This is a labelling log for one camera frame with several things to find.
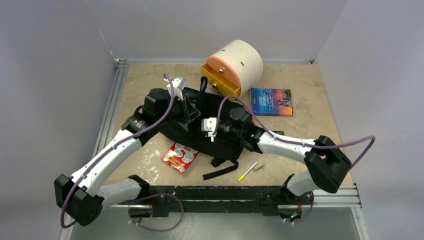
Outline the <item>black student backpack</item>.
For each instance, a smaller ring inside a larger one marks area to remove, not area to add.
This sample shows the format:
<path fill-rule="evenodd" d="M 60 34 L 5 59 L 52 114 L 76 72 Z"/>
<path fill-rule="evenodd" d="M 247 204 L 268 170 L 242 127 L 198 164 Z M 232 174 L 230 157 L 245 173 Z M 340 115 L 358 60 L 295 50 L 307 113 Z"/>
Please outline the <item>black student backpack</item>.
<path fill-rule="evenodd" d="M 210 180 L 235 171 L 243 150 L 259 152 L 258 141 L 263 130 L 254 124 L 253 117 L 236 102 L 206 92 L 208 78 L 200 79 L 198 90 L 185 88 L 182 93 L 189 105 L 199 111 L 189 123 L 170 120 L 159 127 L 168 139 L 211 156 L 211 165 L 219 167 L 225 161 L 232 166 L 203 175 Z"/>

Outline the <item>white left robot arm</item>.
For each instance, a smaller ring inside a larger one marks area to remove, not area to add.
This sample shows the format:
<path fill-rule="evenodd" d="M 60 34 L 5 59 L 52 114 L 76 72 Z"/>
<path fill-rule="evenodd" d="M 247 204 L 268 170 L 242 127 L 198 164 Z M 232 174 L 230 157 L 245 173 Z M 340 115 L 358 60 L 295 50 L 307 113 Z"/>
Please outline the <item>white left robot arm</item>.
<path fill-rule="evenodd" d="M 150 185 L 137 175 L 122 182 L 105 185 L 107 178 L 133 153 L 141 149 L 167 124 L 188 124 L 200 115 L 197 107 L 202 92 L 191 88 L 154 88 L 144 103 L 127 118 L 115 137 L 85 166 L 54 181 L 55 200 L 61 209 L 60 225 L 66 229 L 65 216 L 75 223 L 87 226 L 105 208 L 134 201 L 142 205 L 156 195 Z"/>

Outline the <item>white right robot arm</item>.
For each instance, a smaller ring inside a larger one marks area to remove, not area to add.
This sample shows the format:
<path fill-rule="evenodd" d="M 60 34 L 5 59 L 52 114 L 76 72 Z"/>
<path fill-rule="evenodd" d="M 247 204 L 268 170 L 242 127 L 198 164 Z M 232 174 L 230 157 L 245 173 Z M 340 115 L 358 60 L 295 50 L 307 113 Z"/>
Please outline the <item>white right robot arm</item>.
<path fill-rule="evenodd" d="M 256 116 L 243 107 L 232 109 L 229 117 L 229 122 L 219 115 L 210 121 L 214 124 L 212 138 L 235 135 L 250 152 L 282 156 L 306 166 L 304 172 L 289 176 L 283 184 L 280 196 L 288 204 L 314 190 L 336 193 L 353 167 L 352 161 L 327 136 L 306 139 L 282 135 L 261 122 L 254 124 Z"/>

